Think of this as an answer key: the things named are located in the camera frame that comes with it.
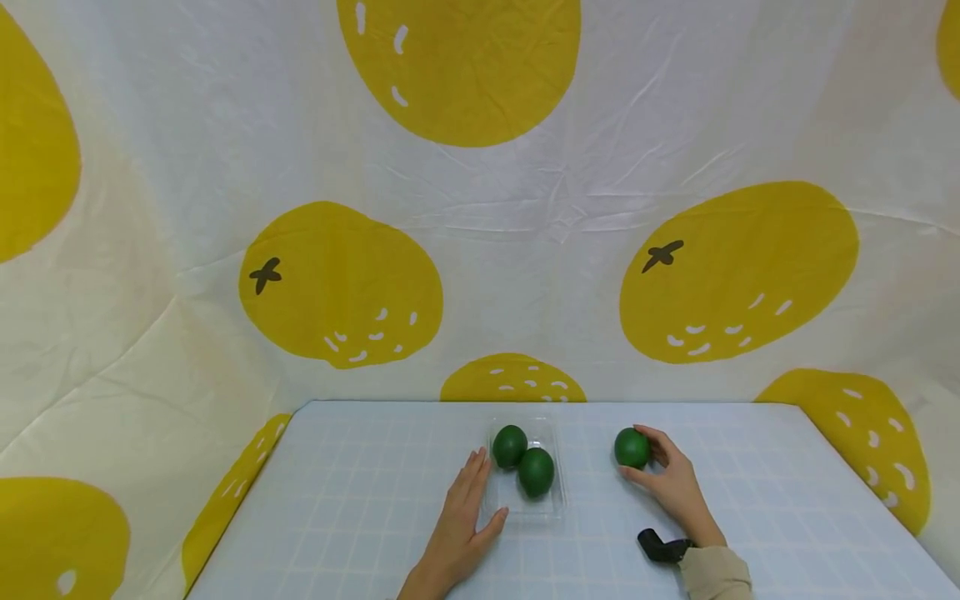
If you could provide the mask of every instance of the yellow orange illustration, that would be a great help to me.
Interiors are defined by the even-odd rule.
[[[240,300],[274,344],[337,369],[400,360],[440,328],[440,275],[406,233],[341,204],[300,206],[247,249]]]
[[[380,106],[451,146],[533,129],[566,93],[580,49],[580,0],[337,0],[337,9]]]
[[[802,408],[903,526],[920,534],[930,511],[930,475],[913,421],[885,383],[855,372],[795,369],[756,401]]]
[[[80,144],[57,82],[0,6],[0,263],[43,239],[80,184]]]
[[[740,188],[653,232],[623,278],[620,324],[634,348],[665,363],[731,358],[816,317],[858,249],[850,213],[823,188]]]
[[[565,372],[526,354],[492,354],[466,363],[446,379],[440,400],[586,402]]]
[[[0,598],[109,600],[123,583],[130,525],[81,481],[0,479]]]
[[[240,508],[240,503],[246,497],[253,480],[266,463],[290,418],[291,415],[276,415],[268,420],[267,424],[256,432],[240,458],[233,463],[220,485],[206,501],[204,509],[200,511],[183,540],[180,565],[183,567],[187,589],[190,589],[200,575],[206,559],[227,530],[233,514]]]
[[[937,64],[947,89],[960,100],[960,0],[947,0],[940,17]]]

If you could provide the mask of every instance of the green lime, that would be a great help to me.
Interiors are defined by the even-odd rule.
[[[530,448],[520,459],[517,476],[528,497],[539,498],[553,485],[553,459],[543,448]]]
[[[507,425],[493,438],[491,453],[500,468],[514,468],[527,451],[527,434],[516,425]]]
[[[616,434],[613,456],[625,467],[644,468],[650,460],[650,441],[633,427],[627,427]]]

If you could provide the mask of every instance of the table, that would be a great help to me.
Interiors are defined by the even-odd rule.
[[[636,534],[681,532],[612,466],[617,431],[670,433],[696,466],[759,600],[960,599],[810,421],[774,404],[310,402],[298,411],[190,600],[394,598],[491,418],[555,423],[567,506],[511,522],[467,599],[683,599]]]

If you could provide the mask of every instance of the plastic tray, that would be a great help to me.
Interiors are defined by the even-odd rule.
[[[564,461],[560,453],[557,429],[549,417],[503,416],[494,417],[487,427],[487,449],[493,447],[493,439],[500,429],[516,425],[527,434],[527,447],[541,447],[550,453],[554,463],[553,486],[545,495],[530,499],[520,486],[516,469],[504,470],[493,462],[487,493],[484,496],[484,513],[492,516],[501,506],[510,509],[509,524],[552,524],[564,515],[566,490],[564,488]]]

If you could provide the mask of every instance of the beige sleeve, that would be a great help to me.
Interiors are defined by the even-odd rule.
[[[730,548],[690,548],[680,572],[690,600],[754,600],[747,564]]]

